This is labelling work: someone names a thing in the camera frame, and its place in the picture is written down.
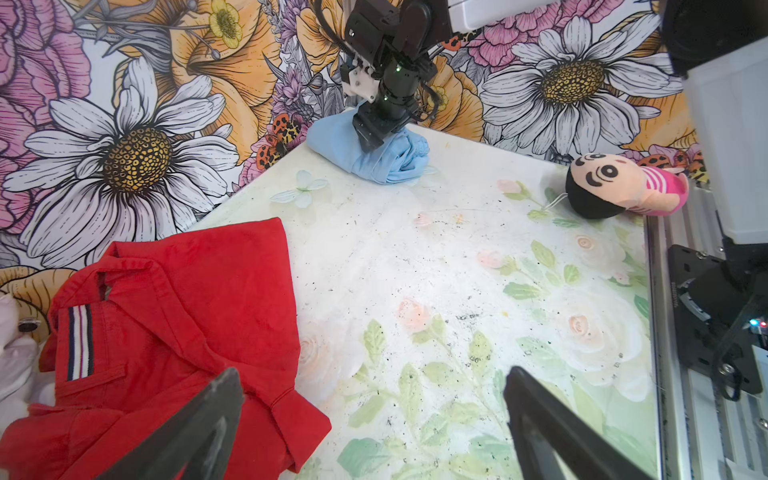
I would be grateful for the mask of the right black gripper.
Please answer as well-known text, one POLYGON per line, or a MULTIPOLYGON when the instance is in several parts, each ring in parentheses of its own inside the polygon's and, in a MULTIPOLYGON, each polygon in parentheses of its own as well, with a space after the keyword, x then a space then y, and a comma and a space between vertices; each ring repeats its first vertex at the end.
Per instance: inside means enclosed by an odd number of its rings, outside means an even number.
POLYGON ((378 149, 392 134, 421 117, 416 100, 419 87, 424 87, 438 103, 436 93, 427 85, 436 73, 437 67, 430 59, 389 60, 381 72, 376 100, 359 106, 353 116, 352 124, 364 153, 378 149))

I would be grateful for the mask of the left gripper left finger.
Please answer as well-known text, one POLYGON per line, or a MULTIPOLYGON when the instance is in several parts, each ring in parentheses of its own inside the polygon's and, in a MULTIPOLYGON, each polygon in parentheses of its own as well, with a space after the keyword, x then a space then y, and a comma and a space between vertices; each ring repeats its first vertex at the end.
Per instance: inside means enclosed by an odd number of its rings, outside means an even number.
POLYGON ((243 403, 239 372, 229 368, 100 477, 222 479, 243 403))

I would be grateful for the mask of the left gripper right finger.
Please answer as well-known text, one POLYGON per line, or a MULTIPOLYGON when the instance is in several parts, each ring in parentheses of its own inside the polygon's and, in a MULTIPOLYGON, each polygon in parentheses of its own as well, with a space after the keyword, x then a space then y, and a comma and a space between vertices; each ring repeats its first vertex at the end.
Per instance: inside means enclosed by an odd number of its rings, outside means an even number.
POLYGON ((514 366, 503 397, 517 461, 525 479, 647 479, 525 369, 514 366))

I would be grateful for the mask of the light blue cloth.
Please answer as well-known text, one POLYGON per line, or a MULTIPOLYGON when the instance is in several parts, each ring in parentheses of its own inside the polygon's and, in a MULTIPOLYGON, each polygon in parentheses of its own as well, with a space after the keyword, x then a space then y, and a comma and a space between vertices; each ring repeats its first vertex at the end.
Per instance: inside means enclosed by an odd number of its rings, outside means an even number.
POLYGON ((406 128, 370 151, 353 127, 356 109, 317 120, 308 129, 308 147, 347 173, 377 184, 398 184, 421 177, 428 164, 427 140, 406 128))

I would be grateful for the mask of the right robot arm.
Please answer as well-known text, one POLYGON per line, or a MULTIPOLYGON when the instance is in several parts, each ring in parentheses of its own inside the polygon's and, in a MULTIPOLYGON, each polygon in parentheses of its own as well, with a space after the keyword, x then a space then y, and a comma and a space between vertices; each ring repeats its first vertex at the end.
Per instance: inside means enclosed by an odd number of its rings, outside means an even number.
POLYGON ((652 215, 668 215, 662 186, 677 167, 709 173, 726 263, 685 295, 710 328, 711 379, 728 400, 748 389, 733 354, 748 297, 767 292, 767 5, 654 1, 601 36, 613 1, 359 1, 344 38, 378 93, 355 119, 378 147, 419 106, 435 123, 432 85, 449 59, 482 83, 483 137, 579 166, 600 142, 649 175, 652 215), (417 87, 426 97, 418 101, 417 87))

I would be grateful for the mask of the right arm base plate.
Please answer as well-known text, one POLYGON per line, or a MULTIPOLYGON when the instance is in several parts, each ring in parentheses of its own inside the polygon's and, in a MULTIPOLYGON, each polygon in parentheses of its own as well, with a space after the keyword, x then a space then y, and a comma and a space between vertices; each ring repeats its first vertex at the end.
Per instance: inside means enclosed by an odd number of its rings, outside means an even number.
POLYGON ((674 245, 667 261, 681 363, 738 401, 764 390, 754 348, 767 334, 767 245, 726 237, 724 253, 674 245))

